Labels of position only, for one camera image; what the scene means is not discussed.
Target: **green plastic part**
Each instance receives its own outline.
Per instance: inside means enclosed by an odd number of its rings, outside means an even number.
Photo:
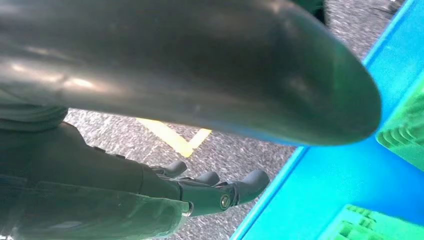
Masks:
[[[424,79],[407,96],[376,135],[376,139],[424,171]]]
[[[353,205],[346,205],[319,237],[319,240],[406,239],[424,239],[424,227]]]

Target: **blue plastic crate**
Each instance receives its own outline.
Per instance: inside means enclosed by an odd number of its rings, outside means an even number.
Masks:
[[[363,61],[381,92],[382,122],[424,78],[424,0],[409,0]],[[424,172],[375,136],[346,146],[299,147],[233,240],[312,240],[346,205],[424,225]]]

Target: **yellow floor marking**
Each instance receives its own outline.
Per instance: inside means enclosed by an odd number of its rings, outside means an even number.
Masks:
[[[198,148],[211,133],[211,130],[202,128],[187,142],[182,136],[161,121],[144,118],[137,118],[137,120],[185,158],[190,157],[193,149]]]
[[[188,144],[191,146],[192,149],[197,149],[200,144],[203,143],[203,141],[209,136],[209,134],[212,132],[212,130],[209,129],[200,129],[196,135],[188,142]]]

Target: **gray speckled floor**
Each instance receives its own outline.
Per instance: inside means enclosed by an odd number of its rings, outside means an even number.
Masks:
[[[379,37],[391,15],[389,0],[329,0],[329,25],[359,58]],[[184,158],[132,117],[72,109],[66,121],[78,127],[89,145],[121,154],[148,165],[167,165],[185,160],[188,176],[216,171],[221,179],[240,179],[261,168],[273,178],[294,148],[213,131],[192,156]],[[190,139],[192,127],[171,126]],[[170,240],[227,240],[254,203],[227,212],[189,219]]]

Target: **robotic hand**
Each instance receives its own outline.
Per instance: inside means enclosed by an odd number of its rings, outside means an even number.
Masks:
[[[270,181],[261,170],[221,183],[215,172],[177,178],[182,161],[149,167],[107,154],[65,122],[0,140],[0,235],[14,239],[160,237],[185,217],[252,201]]]

